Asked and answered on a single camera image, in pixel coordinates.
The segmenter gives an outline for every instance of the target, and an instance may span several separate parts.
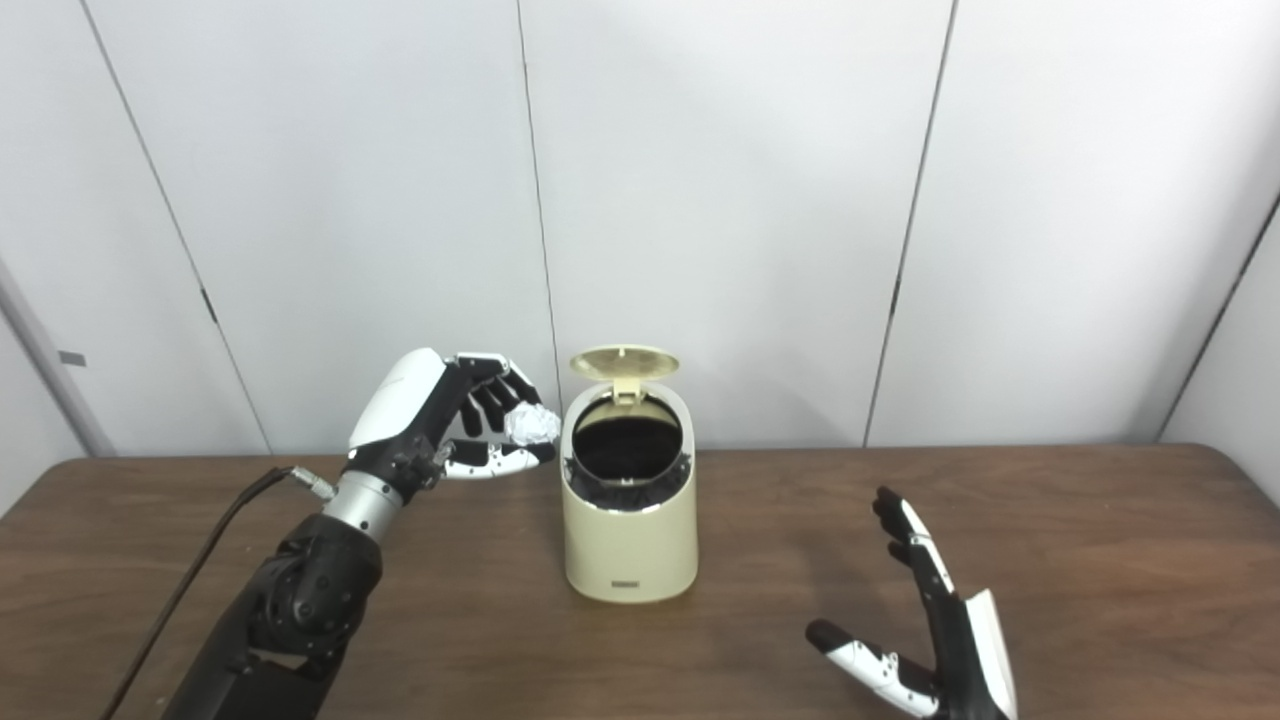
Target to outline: white wall panel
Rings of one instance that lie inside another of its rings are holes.
[[[79,441],[0,315],[0,515],[51,465],[81,455]]]
[[[87,359],[93,424],[123,455],[265,450],[77,3],[0,3],[0,259]]]
[[[948,12],[524,4],[561,357],[672,351],[701,445],[860,445]]]
[[[1221,450],[1280,505],[1280,222],[1271,220],[1161,439]]]
[[[1280,188],[1280,4],[961,3],[872,445],[1151,441]]]
[[[91,8],[275,450],[420,346],[554,397],[515,1]]]

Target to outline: wooden table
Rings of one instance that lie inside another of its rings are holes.
[[[273,464],[82,460],[0,520],[0,716],[93,717],[228,501]],[[397,520],[321,717],[899,717],[803,632],[827,616],[932,664],[870,500],[919,510],[996,592],[1021,717],[1280,717],[1280,512],[1198,446],[707,452],[701,574],[652,606],[579,597],[548,468],[445,483]],[[316,502],[246,509],[118,717],[155,717],[214,619]]]

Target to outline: trash can lid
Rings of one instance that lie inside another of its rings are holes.
[[[644,345],[602,345],[585,350],[568,366],[593,380],[654,380],[680,369],[680,360]]]

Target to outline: robotic arm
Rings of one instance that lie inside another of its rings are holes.
[[[472,438],[444,439],[454,416]],[[494,478],[556,456],[559,421],[506,357],[430,348],[402,357],[351,434],[337,487],[294,468],[325,501],[253,574],[178,687],[164,720],[311,720],[381,579],[379,543],[396,514],[440,478]],[[268,657],[284,655],[296,664]]]
[[[914,717],[1018,720],[1018,697],[991,591],[960,600],[928,528],[911,505],[888,488],[872,509],[893,538],[888,553],[911,569],[929,619],[937,670],[855,639],[827,620],[805,637],[842,670]]]

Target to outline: beige trash can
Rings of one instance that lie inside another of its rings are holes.
[[[605,602],[677,596],[698,575],[694,428],[680,396],[654,380],[680,363],[617,345],[570,366],[602,382],[573,400],[561,434],[568,582]]]

